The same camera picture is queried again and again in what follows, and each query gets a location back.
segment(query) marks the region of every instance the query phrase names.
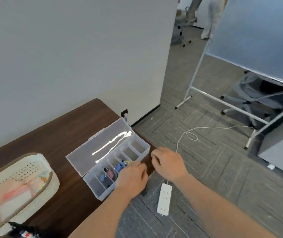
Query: standing person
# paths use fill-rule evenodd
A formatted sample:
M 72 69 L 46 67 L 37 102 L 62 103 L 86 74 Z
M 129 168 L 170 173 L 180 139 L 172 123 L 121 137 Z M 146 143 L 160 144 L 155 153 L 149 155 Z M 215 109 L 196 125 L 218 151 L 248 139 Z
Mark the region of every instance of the standing person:
M 201 39 L 212 38 L 219 25 L 224 6 L 225 0 L 210 0 L 208 18 L 201 34 Z
M 156 171 L 174 183 L 190 201 L 211 237 L 275 238 L 234 204 L 190 175 L 180 154 L 159 147 L 151 156 Z M 115 190 L 69 238 L 114 238 L 124 209 L 145 188 L 147 181 L 147 167 L 139 161 L 122 169 Z

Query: plastic organizer box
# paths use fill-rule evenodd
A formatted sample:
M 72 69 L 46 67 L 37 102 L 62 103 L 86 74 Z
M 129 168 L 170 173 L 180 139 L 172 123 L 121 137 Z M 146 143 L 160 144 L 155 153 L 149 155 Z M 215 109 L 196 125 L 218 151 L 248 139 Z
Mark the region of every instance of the plastic organizer box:
M 99 200 L 115 188 L 122 168 L 141 161 L 150 150 L 123 118 L 90 138 L 66 157 Z

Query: white pants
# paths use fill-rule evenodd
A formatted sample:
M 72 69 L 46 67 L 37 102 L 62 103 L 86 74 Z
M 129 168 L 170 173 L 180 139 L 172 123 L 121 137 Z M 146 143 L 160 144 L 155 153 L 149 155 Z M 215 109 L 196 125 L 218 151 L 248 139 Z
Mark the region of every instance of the white pants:
M 215 33 L 224 10 L 224 0 L 210 0 L 208 18 L 201 39 L 211 38 Z

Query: forearm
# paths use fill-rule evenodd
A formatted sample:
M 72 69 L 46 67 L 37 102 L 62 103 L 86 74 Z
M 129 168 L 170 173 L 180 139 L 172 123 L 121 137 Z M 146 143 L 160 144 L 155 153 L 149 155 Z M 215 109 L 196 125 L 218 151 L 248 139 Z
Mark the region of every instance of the forearm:
M 187 174 L 174 182 L 214 238 L 275 237 L 235 205 Z
M 72 232 L 69 238 L 114 238 L 120 217 L 129 202 L 130 199 L 124 192 L 115 189 L 107 200 Z

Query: plastic storage basket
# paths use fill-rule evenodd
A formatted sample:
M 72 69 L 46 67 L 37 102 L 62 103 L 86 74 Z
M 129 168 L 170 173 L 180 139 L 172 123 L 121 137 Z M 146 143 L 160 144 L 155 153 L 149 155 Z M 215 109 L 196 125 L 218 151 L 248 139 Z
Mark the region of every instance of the plastic storage basket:
M 120 118 L 67 155 L 67 159 L 96 198 L 104 200 L 115 188 L 119 174 L 116 168 L 125 161 L 141 161 L 149 150 L 150 145 Z
M 7 179 L 28 180 L 42 173 L 49 171 L 49 179 L 45 186 L 36 194 L 36 196 L 17 210 L 11 217 L 0 224 L 0 236 L 5 235 L 11 230 L 8 221 L 14 221 L 22 224 L 39 210 L 59 189 L 60 182 L 53 172 L 48 161 L 42 154 L 29 153 L 14 160 L 7 166 L 0 169 L 0 184 Z

